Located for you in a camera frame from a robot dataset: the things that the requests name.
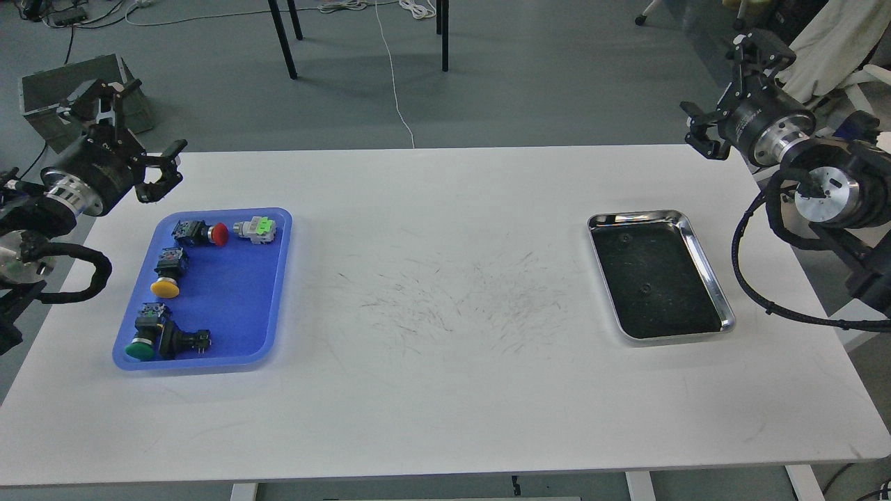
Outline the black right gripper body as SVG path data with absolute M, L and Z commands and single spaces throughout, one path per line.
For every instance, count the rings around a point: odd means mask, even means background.
M 793 143 L 814 134 L 814 114 L 764 75 L 733 79 L 717 105 L 710 158 L 724 161 L 734 148 L 755 168 L 780 164 Z

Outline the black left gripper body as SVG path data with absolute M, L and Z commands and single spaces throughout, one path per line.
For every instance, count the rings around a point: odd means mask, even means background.
M 44 218 L 107 215 L 130 191 L 136 193 L 136 160 L 146 149 L 124 126 L 103 120 L 86 125 L 51 167 L 40 174 L 45 192 L 40 197 Z M 148 168 L 144 180 L 159 177 Z

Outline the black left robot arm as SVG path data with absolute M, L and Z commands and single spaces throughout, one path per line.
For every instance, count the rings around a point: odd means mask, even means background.
M 29 183 L 17 169 L 2 174 L 1 349 L 23 340 L 15 321 L 34 301 L 47 305 L 79 303 L 98 295 L 111 276 L 111 260 L 93 248 L 61 241 L 82 215 L 102 218 L 133 191 L 139 202 L 159 202 L 182 181 L 178 155 L 187 141 L 172 142 L 150 155 L 125 126 L 124 101 L 142 86 L 89 80 L 58 104 L 58 117 L 82 132 L 44 168 L 40 183 Z M 77 292 L 46 292 L 57 257 L 86 261 L 95 269 L 89 286 Z

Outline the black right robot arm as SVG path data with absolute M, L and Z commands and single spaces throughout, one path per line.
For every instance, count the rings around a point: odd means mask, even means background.
M 758 168 L 776 168 L 733 232 L 733 273 L 749 299 L 767 314 L 846 331 L 889 331 L 889 237 L 869 246 L 853 229 L 889 222 L 889 154 L 877 146 L 878 118 L 853 112 L 843 136 L 816 134 L 814 114 L 787 94 L 775 76 L 796 55 L 773 32 L 749 29 L 735 38 L 732 78 L 716 108 L 681 102 L 688 145 L 704 158 L 725 161 L 731 149 Z M 846 289 L 883 319 L 831 320 L 788 310 L 755 291 L 739 269 L 748 221 L 766 208 L 771 231 L 794 248 L 831 251 L 849 268 Z

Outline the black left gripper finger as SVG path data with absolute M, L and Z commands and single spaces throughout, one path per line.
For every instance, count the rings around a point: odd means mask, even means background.
M 159 202 L 182 181 L 179 172 L 179 154 L 188 146 L 188 140 L 175 140 L 159 155 L 147 155 L 143 152 L 136 160 L 136 196 L 144 204 Z M 159 169 L 159 177 L 153 182 L 146 182 L 145 171 L 148 168 Z
M 63 122 L 76 122 L 82 126 L 103 120 L 112 126 L 124 126 L 124 99 L 142 85 L 142 79 L 127 83 L 108 83 L 103 79 L 84 81 L 58 102 L 58 117 Z

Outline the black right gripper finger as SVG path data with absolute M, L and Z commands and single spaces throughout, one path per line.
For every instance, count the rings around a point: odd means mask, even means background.
M 744 31 L 733 38 L 725 59 L 731 63 L 729 88 L 740 86 L 750 75 L 761 75 L 766 85 L 783 88 L 778 74 L 795 63 L 796 53 L 771 31 Z
M 716 127 L 720 120 L 727 117 L 728 112 L 721 109 L 704 112 L 694 102 L 680 102 L 680 108 L 688 117 L 688 132 L 685 134 L 687 145 L 710 161 L 726 161 L 731 145 L 726 140 L 711 138 L 709 128 Z

